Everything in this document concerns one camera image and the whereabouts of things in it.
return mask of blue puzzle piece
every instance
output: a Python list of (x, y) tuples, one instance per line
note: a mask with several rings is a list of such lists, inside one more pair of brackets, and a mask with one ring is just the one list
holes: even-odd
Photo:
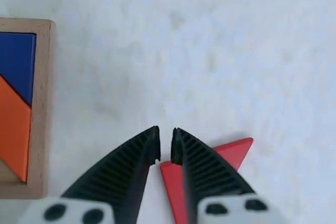
[(0, 75), (32, 105), (35, 34), (0, 33)]

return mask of white textured tablecloth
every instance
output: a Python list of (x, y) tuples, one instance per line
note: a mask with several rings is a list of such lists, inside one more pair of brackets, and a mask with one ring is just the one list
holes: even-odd
[[(240, 172), (255, 190), (293, 223), (333, 223), (335, 7), (336, 0), (0, 0), (1, 16), (57, 24), (49, 194), (153, 125), (167, 160), (178, 126), (210, 146), (252, 136)], [(172, 222), (156, 165), (138, 223)]]

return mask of red triangle piece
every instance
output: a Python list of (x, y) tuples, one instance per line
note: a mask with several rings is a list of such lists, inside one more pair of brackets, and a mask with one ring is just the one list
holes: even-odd
[[(238, 170), (252, 143), (253, 138), (249, 137), (215, 147), (214, 150), (228, 161), (234, 169)], [(167, 161), (160, 165), (160, 169), (170, 205), (173, 210), (175, 223), (187, 224), (182, 168)]]

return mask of ribbed rubber pad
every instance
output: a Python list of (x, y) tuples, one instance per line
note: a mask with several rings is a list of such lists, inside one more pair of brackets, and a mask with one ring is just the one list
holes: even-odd
[(159, 127), (154, 126), (105, 156), (62, 197), (109, 203), (116, 223), (136, 223), (149, 166), (160, 156)]
[(254, 192), (218, 153), (182, 129), (174, 129), (171, 162), (183, 167), (189, 223), (196, 223), (197, 204), (206, 197)]

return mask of tangram puzzle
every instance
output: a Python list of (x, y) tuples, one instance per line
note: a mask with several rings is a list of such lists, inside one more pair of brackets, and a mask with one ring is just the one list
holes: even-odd
[(46, 189), (47, 94), (54, 23), (0, 18), (0, 198)]

